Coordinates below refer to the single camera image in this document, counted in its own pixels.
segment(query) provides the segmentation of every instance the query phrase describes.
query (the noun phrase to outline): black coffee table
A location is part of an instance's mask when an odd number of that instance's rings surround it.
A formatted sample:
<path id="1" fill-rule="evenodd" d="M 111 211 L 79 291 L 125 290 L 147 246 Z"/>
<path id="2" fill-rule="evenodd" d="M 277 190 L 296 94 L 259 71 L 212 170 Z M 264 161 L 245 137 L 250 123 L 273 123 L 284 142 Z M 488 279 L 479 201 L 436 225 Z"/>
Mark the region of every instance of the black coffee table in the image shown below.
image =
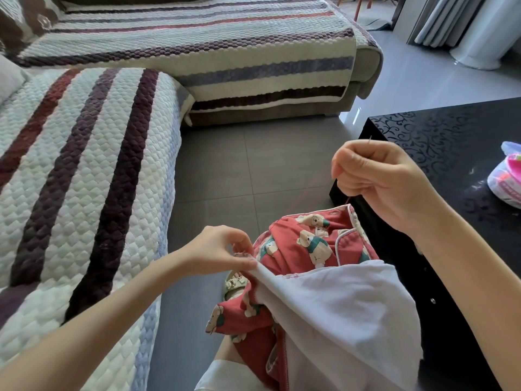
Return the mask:
<path id="1" fill-rule="evenodd" d="M 521 276 L 521 210 L 489 190 L 487 176 L 504 158 L 503 141 L 521 143 L 521 97 L 381 115 L 367 119 L 360 138 L 399 144 L 441 196 L 507 265 Z M 333 185 L 335 205 L 348 199 Z M 382 221 L 362 197 L 349 198 L 374 249 L 396 266 L 421 321 L 422 365 L 471 389 L 500 389 L 465 318 L 409 237 Z"/>

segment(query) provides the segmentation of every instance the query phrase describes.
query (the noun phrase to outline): hand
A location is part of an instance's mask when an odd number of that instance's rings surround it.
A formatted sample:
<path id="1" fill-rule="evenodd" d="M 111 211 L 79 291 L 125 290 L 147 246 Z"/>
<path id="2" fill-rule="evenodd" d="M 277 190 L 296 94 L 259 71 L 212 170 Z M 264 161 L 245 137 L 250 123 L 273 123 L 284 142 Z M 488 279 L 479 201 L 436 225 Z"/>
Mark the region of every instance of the hand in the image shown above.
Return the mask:
<path id="1" fill-rule="evenodd" d="M 362 195 L 380 218 L 411 237 L 448 207 L 418 165 L 390 142 L 348 141 L 331 161 L 331 177 L 344 194 Z"/>
<path id="2" fill-rule="evenodd" d="M 256 268 L 255 259 L 231 255 L 226 250 L 228 244 L 232 245 L 234 252 L 253 254 L 253 246 L 248 235 L 242 230 L 224 225 L 206 226 L 195 239 L 174 254 L 179 256 L 180 266 L 187 275 Z"/>

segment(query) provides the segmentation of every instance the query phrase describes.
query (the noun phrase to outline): left hand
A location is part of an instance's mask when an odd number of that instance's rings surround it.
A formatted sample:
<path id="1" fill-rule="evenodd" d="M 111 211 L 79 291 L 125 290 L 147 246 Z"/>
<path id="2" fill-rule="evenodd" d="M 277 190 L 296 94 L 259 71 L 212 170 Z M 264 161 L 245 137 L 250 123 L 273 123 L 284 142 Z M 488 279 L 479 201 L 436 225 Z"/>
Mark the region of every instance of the left hand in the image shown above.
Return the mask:
<path id="1" fill-rule="evenodd" d="M 187 275 L 212 274 L 226 270 L 252 270 L 257 261 L 231 255 L 226 246 L 231 244 L 234 252 L 253 255 L 252 242 L 239 229 L 228 226 L 206 226 L 190 243 L 175 252 Z"/>

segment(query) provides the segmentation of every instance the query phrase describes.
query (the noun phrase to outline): gray tile floor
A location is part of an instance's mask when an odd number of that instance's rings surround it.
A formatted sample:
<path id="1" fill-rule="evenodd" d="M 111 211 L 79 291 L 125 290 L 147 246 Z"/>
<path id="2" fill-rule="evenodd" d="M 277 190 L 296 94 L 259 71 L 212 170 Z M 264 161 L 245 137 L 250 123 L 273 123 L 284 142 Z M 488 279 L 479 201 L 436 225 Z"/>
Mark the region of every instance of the gray tile floor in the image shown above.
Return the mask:
<path id="1" fill-rule="evenodd" d="M 186 132 L 168 250 L 206 225 L 239 228 L 254 241 L 285 214 L 330 208 L 331 157 L 351 138 L 339 118 L 326 117 Z M 224 278 L 191 277 L 163 294 L 149 390 L 192 390 L 208 368 L 221 337 L 204 328 Z"/>
<path id="2" fill-rule="evenodd" d="M 446 52 L 375 32 L 385 62 L 366 100 L 340 118 L 312 117 L 186 131 L 176 165 L 176 201 L 168 231 L 173 251 L 205 225 L 226 224 L 254 240 L 285 214 L 331 207 L 330 160 L 358 137 L 368 116 L 521 96 L 519 68 L 483 72 L 454 65 Z M 205 325 L 225 274 L 191 277 L 163 294 L 149 391 L 190 391 L 221 338 Z M 463 390 L 422 373 L 418 390 Z"/>

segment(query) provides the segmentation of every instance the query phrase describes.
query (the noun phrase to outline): forearm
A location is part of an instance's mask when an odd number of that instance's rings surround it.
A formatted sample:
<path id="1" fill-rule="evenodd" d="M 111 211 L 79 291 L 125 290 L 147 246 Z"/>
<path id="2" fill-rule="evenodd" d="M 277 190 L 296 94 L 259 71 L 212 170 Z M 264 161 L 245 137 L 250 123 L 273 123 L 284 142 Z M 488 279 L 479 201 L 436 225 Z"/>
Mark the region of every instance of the forearm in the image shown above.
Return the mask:
<path id="1" fill-rule="evenodd" d="M 157 296 L 184 276 L 178 262 L 172 257 L 153 262 L 125 286 L 23 352 L 0 372 L 2 389 L 80 389 Z"/>
<path id="2" fill-rule="evenodd" d="M 411 237 L 465 316 L 503 390 L 521 389 L 521 281 L 448 206 L 423 224 Z"/>

